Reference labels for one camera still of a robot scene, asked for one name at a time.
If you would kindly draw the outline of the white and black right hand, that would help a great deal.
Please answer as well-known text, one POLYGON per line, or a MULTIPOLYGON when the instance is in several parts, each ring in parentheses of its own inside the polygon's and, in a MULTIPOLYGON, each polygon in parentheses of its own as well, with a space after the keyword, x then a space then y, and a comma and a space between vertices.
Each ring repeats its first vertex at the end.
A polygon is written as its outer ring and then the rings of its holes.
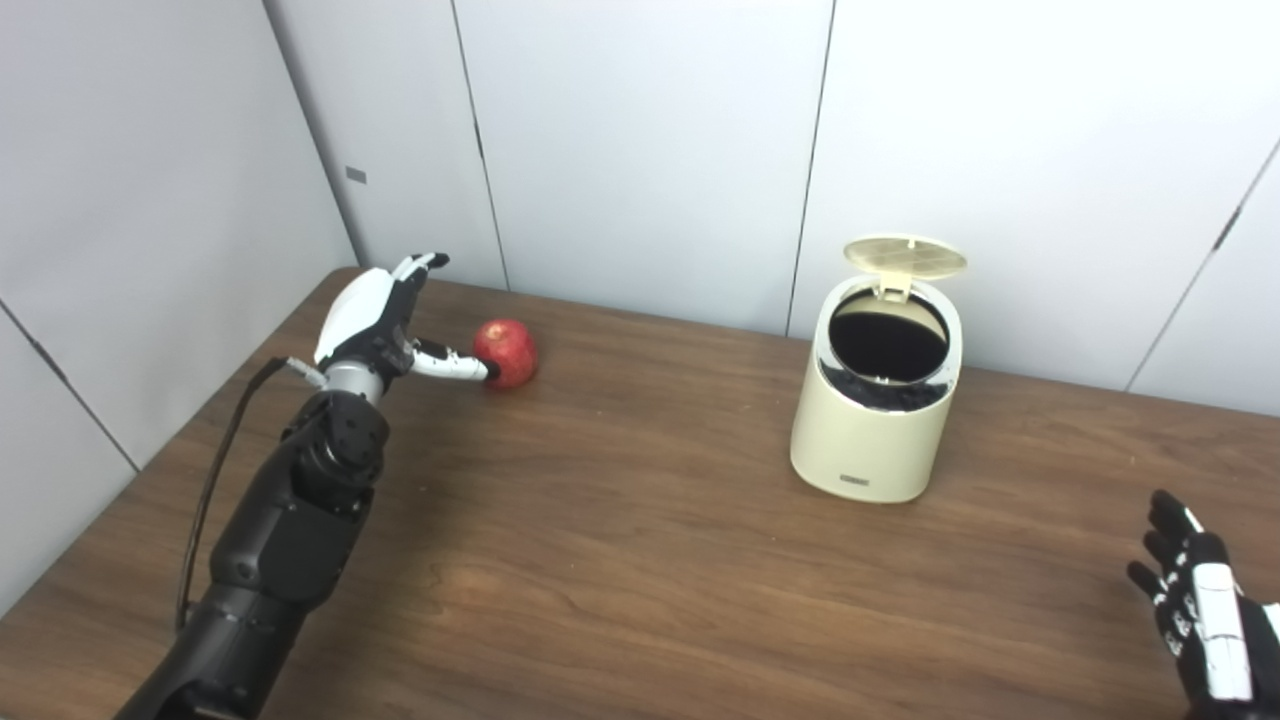
POLYGON ((1149 497, 1143 546, 1153 568, 1126 565, 1172 656, 1187 719, 1279 716, 1277 603, 1242 589, 1222 538, 1175 495, 1149 497))

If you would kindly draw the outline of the white and black left hand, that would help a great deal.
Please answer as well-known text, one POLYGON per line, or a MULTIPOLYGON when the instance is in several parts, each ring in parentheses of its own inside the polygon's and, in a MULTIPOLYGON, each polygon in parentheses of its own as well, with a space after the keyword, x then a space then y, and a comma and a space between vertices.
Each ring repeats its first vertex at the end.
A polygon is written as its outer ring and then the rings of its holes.
POLYGON ((372 268, 351 281, 333 301, 314 352, 326 383, 332 383, 338 366, 361 366, 378 377, 383 388, 411 373, 457 380, 500 378, 500 366, 493 360, 410 333, 430 272, 449 261, 445 252, 413 254, 392 270, 372 268))

